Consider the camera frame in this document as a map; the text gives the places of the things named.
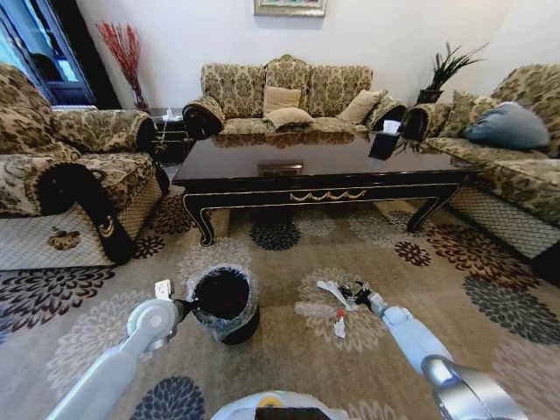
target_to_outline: beige cushion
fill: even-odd
[[[463,131],[474,125],[482,114],[497,107],[500,100],[458,90],[453,92],[453,106],[439,137],[463,137]]]
[[[386,90],[380,90],[379,92],[362,90],[358,93],[358,96],[353,98],[346,109],[337,115],[337,118],[347,123],[362,124],[371,110],[386,94]]]
[[[263,114],[267,115],[272,111],[281,108],[297,108],[299,106],[299,98],[301,90],[284,89],[283,87],[264,87],[264,110]]]
[[[313,118],[300,108],[280,108],[264,116],[274,126],[275,130],[289,125],[311,124]]]

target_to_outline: dark wooden coffee table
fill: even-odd
[[[194,145],[172,183],[185,188],[185,210],[203,246],[214,243],[205,210],[215,208],[426,199],[408,223],[416,232],[479,172],[464,160],[419,146],[350,133],[211,138]],[[259,173],[263,169],[267,176]]]

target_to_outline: carpet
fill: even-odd
[[[365,308],[333,319],[294,313],[298,301],[335,305],[318,280],[369,282],[408,308],[455,361],[492,374],[530,418],[560,418],[560,290],[477,229],[440,210],[408,234],[414,203],[325,205],[297,211],[214,211],[209,248],[171,189],[122,267],[0,273],[2,418],[44,418],[95,358],[124,337],[153,284],[184,281],[216,263],[256,278],[261,324],[239,346],[216,342],[193,315],[143,356],[115,407],[118,419],[202,419],[257,392],[312,394],[364,420],[440,418],[431,388]]]

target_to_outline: red branches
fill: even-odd
[[[139,109],[146,109],[147,105],[142,97],[142,90],[138,83],[138,61],[140,60],[140,38],[135,29],[129,24],[123,28],[119,24],[110,24],[105,21],[96,23],[103,42],[115,57],[121,67],[122,74],[134,90],[135,104]]]

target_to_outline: side table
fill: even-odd
[[[152,121],[156,124],[156,160],[163,165],[182,164],[186,155],[193,148],[194,140],[188,138],[181,115],[181,108],[172,108],[175,116],[181,116],[178,121],[164,121],[163,116],[167,108],[150,108]]]

